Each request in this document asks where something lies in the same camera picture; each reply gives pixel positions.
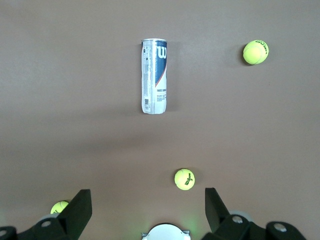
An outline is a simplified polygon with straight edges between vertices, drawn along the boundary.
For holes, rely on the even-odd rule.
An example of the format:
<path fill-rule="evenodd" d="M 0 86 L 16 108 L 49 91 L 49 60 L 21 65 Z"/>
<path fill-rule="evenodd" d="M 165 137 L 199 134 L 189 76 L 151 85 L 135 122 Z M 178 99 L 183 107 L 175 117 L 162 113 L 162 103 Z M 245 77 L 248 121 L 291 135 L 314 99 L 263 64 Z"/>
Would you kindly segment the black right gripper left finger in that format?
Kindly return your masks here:
<path fill-rule="evenodd" d="M 56 217 L 47 217 L 31 228 L 17 233 L 13 226 L 2 226 L 2 240 L 77 240 L 92 216 L 89 189 L 81 189 Z"/>

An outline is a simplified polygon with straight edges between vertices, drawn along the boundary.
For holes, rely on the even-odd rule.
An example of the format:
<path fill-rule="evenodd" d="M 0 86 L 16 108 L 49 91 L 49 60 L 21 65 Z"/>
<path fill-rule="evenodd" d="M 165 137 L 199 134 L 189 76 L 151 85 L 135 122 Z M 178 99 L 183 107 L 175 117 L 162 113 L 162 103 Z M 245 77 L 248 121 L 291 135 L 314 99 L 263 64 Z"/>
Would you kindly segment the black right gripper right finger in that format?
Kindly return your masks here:
<path fill-rule="evenodd" d="M 260 227 L 240 214 L 231 214 L 213 187 L 205 189 L 205 215 L 211 232 L 204 240 L 304 240 L 303 234 L 283 221 Z"/>

